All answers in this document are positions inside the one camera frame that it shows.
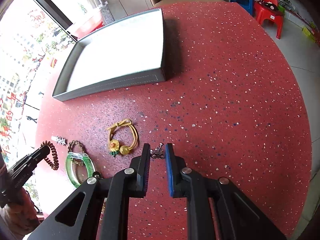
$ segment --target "yellow bead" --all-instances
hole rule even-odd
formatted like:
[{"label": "yellow bead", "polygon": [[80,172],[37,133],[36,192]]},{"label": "yellow bead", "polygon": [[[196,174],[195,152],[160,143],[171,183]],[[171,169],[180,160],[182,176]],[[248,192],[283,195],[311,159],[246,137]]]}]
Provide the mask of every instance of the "yellow bead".
[{"label": "yellow bead", "polygon": [[120,147],[120,153],[121,153],[122,155],[127,155],[129,152],[130,152],[130,151],[128,150],[127,145],[122,145],[122,146]]}]

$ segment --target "red plastic stool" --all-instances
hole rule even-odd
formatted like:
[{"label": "red plastic stool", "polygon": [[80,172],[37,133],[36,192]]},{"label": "red plastic stool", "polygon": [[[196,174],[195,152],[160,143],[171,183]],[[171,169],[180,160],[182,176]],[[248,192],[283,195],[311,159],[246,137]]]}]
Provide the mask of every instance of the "red plastic stool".
[{"label": "red plastic stool", "polygon": [[[276,6],[278,6],[277,0],[264,0],[265,2],[272,2]],[[277,39],[280,39],[283,25],[283,13],[280,11],[273,11],[270,8],[259,4],[257,2],[254,3],[253,8],[256,11],[256,20],[261,25],[264,20],[268,19],[277,25]]]}]

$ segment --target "silver bolt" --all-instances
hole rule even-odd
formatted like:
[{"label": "silver bolt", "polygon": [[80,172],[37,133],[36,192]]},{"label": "silver bolt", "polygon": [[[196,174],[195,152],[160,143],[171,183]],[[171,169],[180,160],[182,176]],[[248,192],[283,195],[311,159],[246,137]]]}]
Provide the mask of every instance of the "silver bolt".
[{"label": "silver bolt", "polygon": [[132,174],[132,173],[134,173],[134,169],[133,169],[133,168],[126,168],[126,169],[124,170],[124,173],[125,173],[125,174]]},{"label": "silver bolt", "polygon": [[185,167],[185,168],[182,169],[182,172],[183,172],[184,174],[189,174],[189,173],[191,173],[191,171],[192,171],[192,169],[190,169],[190,168],[188,168],[188,167]]},{"label": "silver bolt", "polygon": [[219,182],[220,182],[220,184],[227,185],[227,184],[229,184],[229,179],[226,177],[221,177],[221,178],[219,178]]},{"label": "silver bolt", "polygon": [[95,177],[90,177],[89,179],[87,179],[87,183],[89,185],[95,184],[97,182],[97,179]]}]

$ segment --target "human hand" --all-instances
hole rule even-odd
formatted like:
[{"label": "human hand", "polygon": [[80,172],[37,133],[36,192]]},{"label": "human hand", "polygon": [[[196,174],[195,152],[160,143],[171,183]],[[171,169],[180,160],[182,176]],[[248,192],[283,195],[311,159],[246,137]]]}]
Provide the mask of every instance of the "human hand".
[{"label": "human hand", "polygon": [[21,189],[21,195],[23,206],[9,203],[0,208],[1,217],[18,240],[31,233],[40,224],[34,203],[24,188]]}]

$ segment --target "red table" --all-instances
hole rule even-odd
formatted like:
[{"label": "red table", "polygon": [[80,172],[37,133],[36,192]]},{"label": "red table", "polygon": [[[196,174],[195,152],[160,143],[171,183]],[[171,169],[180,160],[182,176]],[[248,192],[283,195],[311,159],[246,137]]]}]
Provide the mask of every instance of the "red table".
[{"label": "red table", "polygon": [[[143,143],[171,142],[187,166],[209,178],[230,178],[290,235],[308,190],[311,138],[302,95],[284,56],[237,4],[174,4],[163,13],[168,80],[62,103],[51,97],[57,72],[43,98],[37,144],[52,135],[79,140],[97,170],[109,177],[128,167]],[[113,158],[105,128],[124,118],[133,120],[140,145],[131,155]],[[132,141],[126,129],[116,138]],[[73,190],[64,167],[67,147],[57,150],[58,171],[45,162],[36,169],[46,213]],[[130,202],[128,238],[186,238],[186,203],[169,197],[165,170],[164,160],[152,160],[147,197]]]}]

